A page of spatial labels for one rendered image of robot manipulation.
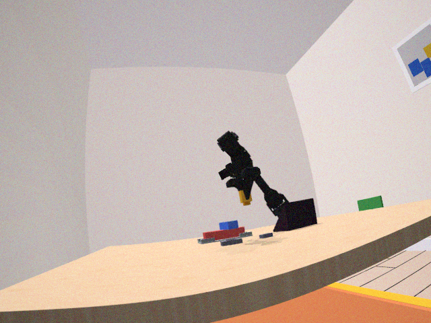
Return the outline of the yellow rectangular block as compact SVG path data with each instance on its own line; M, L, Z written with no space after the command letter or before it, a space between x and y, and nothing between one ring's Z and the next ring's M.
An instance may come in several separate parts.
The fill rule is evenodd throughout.
M243 206L250 205L250 204L251 204L251 201L253 201L253 200L252 200L252 197L251 197L251 194L250 194L249 200L246 200L246 199L245 199L244 191L243 191L243 190L241 190L241 191L239 192L239 195L240 195L240 203L243 203Z

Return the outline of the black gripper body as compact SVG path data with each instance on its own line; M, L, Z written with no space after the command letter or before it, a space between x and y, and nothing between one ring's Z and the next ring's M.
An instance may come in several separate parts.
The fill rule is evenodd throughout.
M252 175L258 176L261 174L261 171L258 167L247 166L247 164L249 164L249 161L246 160L246 158L234 159L232 160L232 164L233 162L235 162L235 164L238 164L240 173L234 173L232 175L232 178L229 179L226 183L227 188L232 188L233 184L239 184L238 181L240 180L253 179Z

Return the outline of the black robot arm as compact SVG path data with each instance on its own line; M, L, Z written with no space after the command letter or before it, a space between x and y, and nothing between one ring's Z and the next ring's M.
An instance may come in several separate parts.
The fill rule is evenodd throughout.
M230 156L231 161L238 158L246 158L246 160L249 161L249 164L247 164L247 166L253 167L251 155L243 146L240 145L240 143L238 142L238 138L239 136L236 133L227 131L219 139L217 139L217 141L220 149L223 152L225 151ZM235 164L235 161L233 162L233 164L227 164L226 168L218 172L222 180L229 176L232 177L234 173L240 173L238 164ZM275 216L279 217L279 214L283 209L284 203L289 203L289 201L285 198L283 194L278 193L276 190L270 188L260 175L252 175L252 177L253 179L255 179L254 182L263 191L264 199L267 202L267 207ZM285 202L283 200L285 200ZM275 210L272 210L272 208Z

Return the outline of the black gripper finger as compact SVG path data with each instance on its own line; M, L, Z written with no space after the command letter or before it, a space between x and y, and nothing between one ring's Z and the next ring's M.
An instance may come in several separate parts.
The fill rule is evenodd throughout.
M243 190L243 188L242 188L242 186L240 184L233 184L232 187L237 188L239 192L241 190Z
M255 179L240 180L238 183L242 186L246 200L249 200L251 188Z

